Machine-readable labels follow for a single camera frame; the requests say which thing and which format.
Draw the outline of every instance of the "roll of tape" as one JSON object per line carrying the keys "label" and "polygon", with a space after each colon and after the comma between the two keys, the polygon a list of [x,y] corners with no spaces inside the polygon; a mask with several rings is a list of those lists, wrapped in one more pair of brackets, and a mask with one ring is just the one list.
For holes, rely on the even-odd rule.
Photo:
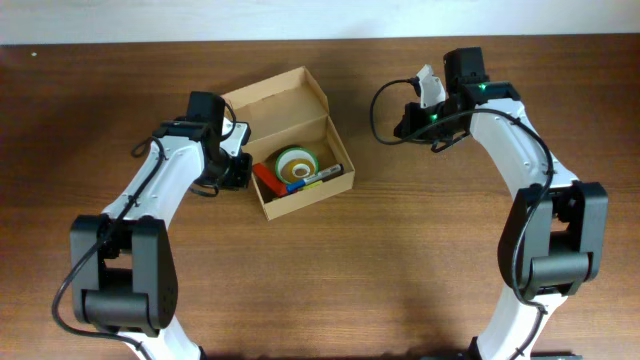
{"label": "roll of tape", "polygon": [[276,160],[276,176],[285,184],[291,184],[318,173],[318,159],[301,147],[284,151]]}

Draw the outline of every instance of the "white background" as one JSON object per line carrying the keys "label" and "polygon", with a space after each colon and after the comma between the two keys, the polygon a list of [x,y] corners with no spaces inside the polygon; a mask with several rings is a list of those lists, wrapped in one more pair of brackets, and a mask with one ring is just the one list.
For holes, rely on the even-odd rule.
{"label": "white background", "polygon": [[640,0],[0,0],[0,43],[640,32]]}

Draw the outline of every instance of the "brown table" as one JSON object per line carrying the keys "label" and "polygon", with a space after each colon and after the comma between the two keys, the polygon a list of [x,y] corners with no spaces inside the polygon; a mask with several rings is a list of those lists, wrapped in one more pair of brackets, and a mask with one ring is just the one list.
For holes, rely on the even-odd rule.
{"label": "brown table", "polygon": [[[69,226],[129,183],[132,145],[218,93],[306,65],[356,167],[354,189],[267,222],[254,189],[187,194],[169,236],[177,315],[210,353],[337,356],[464,349],[502,280],[496,246],[511,199],[468,140],[440,155],[385,147],[369,129],[383,83],[479,45],[563,164],[609,193],[601,273],[560,308],[535,349],[587,359],[640,352],[640,36],[20,46],[0,49],[0,356],[134,358],[77,338],[50,303],[70,266]],[[390,134],[409,87],[379,102]],[[71,299],[63,316],[74,322]]]}

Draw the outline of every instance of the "cable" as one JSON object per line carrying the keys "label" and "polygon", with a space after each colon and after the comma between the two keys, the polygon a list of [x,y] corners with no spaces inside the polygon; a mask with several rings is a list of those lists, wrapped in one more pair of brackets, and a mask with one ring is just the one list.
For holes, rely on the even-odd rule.
{"label": "cable", "polygon": [[540,326],[542,325],[542,320],[544,318],[545,315],[548,314],[545,306],[541,303],[535,302],[535,301],[529,301],[524,299],[524,297],[522,296],[522,293],[520,292],[520,287],[518,285],[518,280],[517,280],[517,274],[516,274],[516,266],[518,264],[518,253],[520,252],[520,247],[522,246],[522,241],[524,239],[524,235],[525,232],[527,231],[527,227],[529,226],[529,223],[531,223],[531,219],[533,219],[533,215],[536,211],[536,209],[538,208],[538,206],[540,205],[540,203],[542,202],[542,200],[544,199],[545,195],[547,194],[547,192],[549,191],[549,188],[551,187],[551,183],[553,182],[553,174],[554,174],[554,169],[553,169],[553,157],[551,156],[551,151],[549,150],[549,148],[547,147],[547,144],[545,144],[545,142],[542,140],[542,138],[540,138],[540,136],[538,136],[538,134],[536,134],[533,130],[531,130],[529,127],[527,127],[526,125],[522,124],[522,122],[520,121],[519,118],[515,118],[503,111],[499,111],[499,110],[494,110],[494,109],[485,109],[485,108],[477,108],[477,109],[472,109],[472,110],[466,110],[466,111],[461,111],[449,116],[446,116],[440,120],[438,120],[435,123],[429,124],[429,125],[425,125],[423,127],[421,127],[420,129],[414,131],[413,133],[411,133],[410,135],[400,139],[400,140],[396,140],[396,141],[387,141],[387,140],[383,140],[378,136],[378,133],[376,132],[376,128],[375,128],[375,123],[374,123],[374,117],[373,117],[373,109],[376,103],[376,99],[378,98],[378,96],[380,95],[380,93],[386,89],[387,87],[393,85],[393,84],[397,84],[397,83],[411,83],[411,79],[403,79],[403,80],[394,80],[394,81],[390,81],[386,84],[384,84],[379,90],[378,92],[376,92],[376,94],[373,96],[373,100],[371,101],[371,106],[369,108],[369,122],[371,124],[371,130],[373,132],[373,136],[382,144],[385,145],[399,145],[405,142],[411,142],[411,141],[415,141],[420,135],[424,134],[425,132],[440,126],[442,124],[457,120],[463,116],[468,116],[468,115],[472,115],[472,114],[477,114],[477,113],[489,113],[489,114],[495,114],[495,115],[499,115],[507,120],[509,120],[510,122],[513,123],[513,125],[519,127],[520,129],[522,129],[522,131],[524,131],[525,133],[527,133],[527,135],[529,135],[531,138],[533,138],[542,148],[545,157],[547,159],[547,179],[544,183],[544,185],[542,186],[542,188],[540,189],[540,192],[538,193],[538,196],[536,197],[536,200],[533,202],[533,204],[529,207],[528,211],[527,211],[527,217],[525,220],[524,225],[522,226],[522,229],[520,230],[520,234],[518,235],[518,240],[516,241],[514,250],[513,250],[513,255],[511,258],[511,289],[513,289],[513,293],[515,294],[516,298],[518,299],[518,301],[524,305],[527,306],[533,306],[536,307],[538,310],[538,313],[536,315],[536,321],[533,325],[533,328],[531,329],[531,331],[529,332],[529,334],[527,335],[525,341],[522,343],[522,345],[520,345],[518,348],[516,348],[516,351],[513,353],[513,355],[511,355],[510,360],[514,360],[516,359],[518,356],[524,356],[524,350],[529,347],[529,345],[531,345],[531,343],[533,342],[533,339],[535,338],[535,335],[538,333],[538,330],[540,329]]}
{"label": "cable", "polygon": [[151,360],[151,357],[147,353],[146,349],[142,346],[142,342],[135,341],[126,336],[102,333],[97,331],[85,331],[85,330],[73,328],[69,326],[66,322],[64,322],[64,320],[62,320],[62,318],[60,317],[59,307],[60,307],[60,301],[62,300],[62,296],[64,295],[69,285],[71,285],[71,282],[73,281],[73,279],[78,275],[78,273],[80,273],[84,265],[87,263],[87,261],[89,261],[89,258],[91,258],[103,245],[105,245],[111,240],[111,236],[113,235],[115,230],[117,230],[120,227],[120,225],[122,224],[122,221],[124,220],[124,217],[127,215],[129,210],[131,210],[131,208],[136,204],[136,200],[140,197],[140,194],[142,194],[142,191],[144,191],[144,188],[149,184],[151,179],[153,179],[153,177],[156,175],[158,170],[160,170],[160,166],[162,165],[162,162],[165,160],[165,155],[164,155],[164,147],[162,146],[162,143],[160,142],[160,140],[158,140],[157,138],[150,137],[148,140],[145,140],[144,142],[138,144],[136,147],[134,147],[134,149],[132,150],[132,153],[134,153],[135,150],[139,149],[140,146],[142,145],[147,144],[146,145],[147,147],[149,142],[151,141],[155,142],[156,145],[158,146],[158,161],[156,162],[155,166],[153,167],[149,175],[147,175],[147,177],[144,179],[142,184],[140,184],[140,186],[135,191],[135,193],[129,196],[129,201],[125,205],[124,209],[120,212],[116,220],[111,224],[111,226],[109,227],[107,232],[104,234],[104,236],[102,236],[100,240],[96,241],[96,243],[93,244],[93,246],[91,246],[89,250],[87,250],[87,252],[84,255],[82,255],[80,260],[78,260],[78,262],[73,266],[69,274],[65,277],[64,281],[62,281],[62,285],[60,285],[60,288],[56,292],[56,295],[54,296],[53,302],[51,304],[51,316],[53,317],[53,320],[56,322],[56,324],[58,324],[58,326],[60,326],[64,331],[71,333],[73,335],[78,335],[78,336],[86,336],[90,338],[99,338],[99,339],[116,340],[116,341],[125,342],[133,346],[134,349],[136,349],[136,351],[139,351],[142,354],[142,356],[147,360]]}
{"label": "cable", "polygon": [[233,109],[231,108],[231,105],[229,105],[228,102],[225,101],[224,106],[229,109],[229,112],[231,113],[231,119],[233,120],[231,122],[231,131],[227,134],[224,135],[220,138],[220,142],[223,142],[225,140],[227,140],[228,138],[231,137],[231,134],[233,134],[233,132],[236,130],[236,113],[233,112]]}

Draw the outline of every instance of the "cardboard box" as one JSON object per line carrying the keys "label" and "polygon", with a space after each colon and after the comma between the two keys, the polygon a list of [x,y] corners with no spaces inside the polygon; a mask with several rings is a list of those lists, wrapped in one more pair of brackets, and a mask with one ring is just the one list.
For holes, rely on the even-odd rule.
{"label": "cardboard box", "polygon": [[272,155],[297,144],[316,154],[318,170],[338,163],[344,166],[342,175],[283,198],[277,198],[252,175],[268,220],[353,187],[355,169],[329,117],[327,97],[306,68],[280,74],[223,97],[233,106],[238,121],[248,122],[251,127],[251,137],[243,151],[253,156],[254,164],[266,163],[273,169]]}

